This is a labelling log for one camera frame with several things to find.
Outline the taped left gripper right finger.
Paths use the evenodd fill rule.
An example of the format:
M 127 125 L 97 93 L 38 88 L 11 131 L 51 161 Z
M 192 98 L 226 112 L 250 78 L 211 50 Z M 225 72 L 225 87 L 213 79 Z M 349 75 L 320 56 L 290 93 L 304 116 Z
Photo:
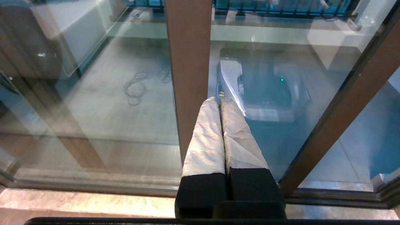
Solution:
M 236 102 L 223 97 L 220 109 L 232 200 L 285 204 L 285 198 Z

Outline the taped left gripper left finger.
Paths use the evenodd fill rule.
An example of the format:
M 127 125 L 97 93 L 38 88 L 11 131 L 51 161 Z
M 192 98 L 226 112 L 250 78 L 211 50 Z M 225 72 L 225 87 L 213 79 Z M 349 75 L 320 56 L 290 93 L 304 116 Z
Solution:
M 208 219 L 227 201 L 225 150 L 220 110 L 215 97 L 200 107 L 175 199 L 177 219 Z

